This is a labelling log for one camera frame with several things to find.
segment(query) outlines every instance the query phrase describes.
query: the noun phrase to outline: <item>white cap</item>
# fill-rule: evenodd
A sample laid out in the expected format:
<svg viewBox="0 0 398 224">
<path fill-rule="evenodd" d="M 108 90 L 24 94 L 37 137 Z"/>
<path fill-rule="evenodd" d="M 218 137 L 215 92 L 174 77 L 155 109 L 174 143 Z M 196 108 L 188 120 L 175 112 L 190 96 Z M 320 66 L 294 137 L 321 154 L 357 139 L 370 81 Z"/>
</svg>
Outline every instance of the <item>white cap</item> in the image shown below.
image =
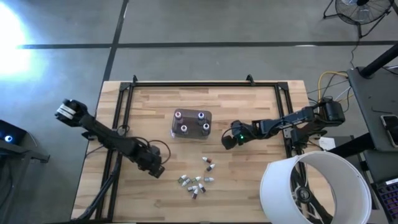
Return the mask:
<svg viewBox="0 0 398 224">
<path fill-rule="evenodd" d="M 181 126 L 181 131 L 186 132 L 187 130 L 188 128 L 185 125 Z"/>
<path fill-rule="evenodd" d="M 174 116 L 175 116 L 176 118 L 178 118 L 178 119 L 182 117 L 181 113 L 178 112 L 178 111 L 175 112 Z"/>
<path fill-rule="evenodd" d="M 202 112 L 198 113 L 198 118 L 199 118 L 199 119 L 205 118 L 205 114 L 202 113 Z"/>
<path fill-rule="evenodd" d="M 203 130 L 207 131 L 210 129 L 210 125 L 208 123 L 203 125 Z"/>
</svg>

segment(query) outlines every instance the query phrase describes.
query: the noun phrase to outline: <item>yellow cable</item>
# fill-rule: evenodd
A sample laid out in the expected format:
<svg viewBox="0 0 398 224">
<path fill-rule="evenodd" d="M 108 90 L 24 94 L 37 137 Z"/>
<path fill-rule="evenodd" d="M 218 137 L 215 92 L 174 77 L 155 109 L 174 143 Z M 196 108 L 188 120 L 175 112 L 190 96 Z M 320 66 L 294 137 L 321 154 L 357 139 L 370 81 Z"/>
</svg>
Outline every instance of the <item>yellow cable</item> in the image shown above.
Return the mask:
<svg viewBox="0 0 398 224">
<path fill-rule="evenodd" d="M 336 75 L 341 75 L 342 77 L 346 77 L 346 78 L 348 77 L 347 74 L 340 73 L 340 72 L 333 72 L 333 71 L 326 71 L 326 72 L 323 72 L 323 73 L 321 74 L 321 76 L 319 76 L 319 79 L 318 79 L 318 102 L 321 101 L 321 80 L 322 80 L 322 77 L 323 77 L 324 75 L 328 74 L 328 73 L 330 73 L 330 74 L 336 74 Z"/>
</svg>

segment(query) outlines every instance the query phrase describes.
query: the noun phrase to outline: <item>black stand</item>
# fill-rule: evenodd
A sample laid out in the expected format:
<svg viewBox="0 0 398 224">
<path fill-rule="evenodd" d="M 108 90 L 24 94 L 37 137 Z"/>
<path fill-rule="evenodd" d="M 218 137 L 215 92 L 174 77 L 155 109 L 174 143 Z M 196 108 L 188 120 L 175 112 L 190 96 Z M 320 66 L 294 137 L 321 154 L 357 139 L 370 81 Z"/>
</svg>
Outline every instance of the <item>black stand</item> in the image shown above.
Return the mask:
<svg viewBox="0 0 398 224">
<path fill-rule="evenodd" d="M 368 34 L 370 34 L 370 32 L 372 32 L 372 30 L 381 22 L 381 20 L 384 19 L 385 16 L 388 15 L 388 14 L 390 13 L 390 11 L 386 11 L 386 13 L 384 13 L 384 14 L 377 20 L 377 22 L 371 27 L 371 29 L 370 29 L 367 33 L 363 34 L 363 33 L 362 33 L 362 27 L 361 27 L 362 24 L 360 24 L 359 22 L 356 22 L 356 21 L 352 20 L 350 17 L 348 17 L 348 16 L 346 16 L 346 15 L 344 15 L 344 14 L 341 14 L 341 13 L 336 13 L 336 14 L 332 14 L 332 15 L 326 15 L 326 12 L 327 12 L 327 10 L 329 9 L 329 7 L 331 6 L 331 4 L 333 3 L 333 1 L 340 1 L 340 0 L 331 0 L 331 1 L 330 1 L 328 7 L 326 7 L 325 11 L 323 11 L 323 18 L 324 18 L 324 19 L 327 19 L 327 18 L 332 18 L 332 17 L 336 17 L 336 16 L 338 16 L 338 17 L 344 17 L 345 19 L 347 19 L 347 20 L 350 21 L 349 24 L 356 25 L 357 30 L 358 30 L 358 39 L 361 39 L 361 38 L 363 38 L 363 37 L 366 37 Z"/>
<path fill-rule="evenodd" d="M 50 159 L 50 156 L 14 144 L 6 143 L 3 140 L 0 140 L 0 155 L 5 156 L 7 160 L 15 159 L 22 161 L 22 164 L 20 164 L 19 168 L 17 169 L 16 175 L 12 175 L 12 186 L 9 195 L 6 196 L 6 199 L 4 201 L 4 210 L 2 215 L 0 216 L 0 223 L 9 223 L 9 219 L 15 206 L 15 198 L 17 197 L 19 189 L 21 188 L 22 181 L 24 180 L 27 168 L 30 164 L 30 160 L 37 159 L 41 163 L 47 163 Z"/>
</svg>

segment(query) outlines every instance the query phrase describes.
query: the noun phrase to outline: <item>electronic device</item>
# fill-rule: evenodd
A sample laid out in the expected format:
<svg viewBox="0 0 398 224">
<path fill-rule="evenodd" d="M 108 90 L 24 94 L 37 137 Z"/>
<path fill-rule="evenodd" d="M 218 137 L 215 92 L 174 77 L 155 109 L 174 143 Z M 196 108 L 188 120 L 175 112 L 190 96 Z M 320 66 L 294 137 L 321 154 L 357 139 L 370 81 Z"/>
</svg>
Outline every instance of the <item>electronic device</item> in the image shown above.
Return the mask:
<svg viewBox="0 0 398 224">
<path fill-rule="evenodd" d="M 160 150 L 149 142 L 142 142 L 137 137 L 122 137 L 117 130 L 101 124 L 87 111 L 87 106 L 77 100 L 65 99 L 55 113 L 55 117 L 71 127 L 87 130 L 82 136 L 88 140 L 97 138 L 109 150 L 117 150 L 131 162 L 137 163 L 138 169 L 149 170 L 149 175 L 159 178 L 165 170 L 162 166 Z"/>
<path fill-rule="evenodd" d="M 255 139 L 269 139 L 279 131 L 284 130 L 292 140 L 295 147 L 306 147 L 309 137 L 313 134 L 325 135 L 324 127 L 339 126 L 345 121 L 341 105 L 330 98 L 324 98 L 321 102 L 306 106 L 300 111 L 288 114 L 279 119 L 263 119 L 245 124 L 239 120 L 231 123 L 232 136 L 221 137 L 225 149 L 232 149 L 236 145 L 243 145 Z M 304 127 L 296 125 L 307 123 Z"/>
<path fill-rule="evenodd" d="M 398 220 L 398 178 L 371 184 L 389 222 Z"/>
<path fill-rule="evenodd" d="M 26 131 L 8 122 L 0 120 L 0 139 L 10 144 L 19 145 L 26 135 Z"/>
<path fill-rule="evenodd" d="M 380 116 L 384 129 L 394 147 L 398 147 L 398 116 L 382 115 Z"/>
</svg>

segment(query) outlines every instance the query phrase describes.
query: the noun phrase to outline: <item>desk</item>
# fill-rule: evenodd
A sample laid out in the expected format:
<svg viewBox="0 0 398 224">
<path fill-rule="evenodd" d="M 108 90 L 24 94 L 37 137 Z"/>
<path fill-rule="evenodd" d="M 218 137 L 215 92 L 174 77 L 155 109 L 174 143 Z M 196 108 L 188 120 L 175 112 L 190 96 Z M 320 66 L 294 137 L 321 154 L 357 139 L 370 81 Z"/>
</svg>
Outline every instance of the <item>desk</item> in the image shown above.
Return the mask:
<svg viewBox="0 0 398 224">
<path fill-rule="evenodd" d="M 99 98 L 96 117 L 108 127 L 112 126 L 120 83 L 105 82 Z M 288 84 L 294 110 L 308 105 L 304 82 L 288 81 Z M 209 138 L 205 141 L 173 139 L 170 129 L 176 108 L 211 111 L 213 121 Z M 267 222 L 259 200 L 259 186 L 267 164 L 285 158 L 282 134 L 229 151 L 221 145 L 221 135 L 236 119 L 250 122 L 278 117 L 275 91 L 269 87 L 135 87 L 128 136 L 165 141 L 172 155 L 159 179 L 138 170 L 136 164 L 123 158 L 113 221 Z M 98 146 L 98 142 L 92 141 L 88 151 Z M 158 146 L 161 156 L 166 157 L 167 150 Z M 209 173 L 205 172 L 208 164 L 202 161 L 203 156 L 212 158 L 216 164 Z M 85 159 L 72 218 L 81 215 L 98 193 L 105 157 L 106 149 L 100 149 Z M 328 184 L 311 167 L 307 173 L 315 195 L 333 214 L 334 203 Z M 183 174 L 191 178 L 213 177 L 215 181 L 205 183 L 206 193 L 199 193 L 198 198 L 192 200 L 192 193 L 177 182 Z"/>
</svg>

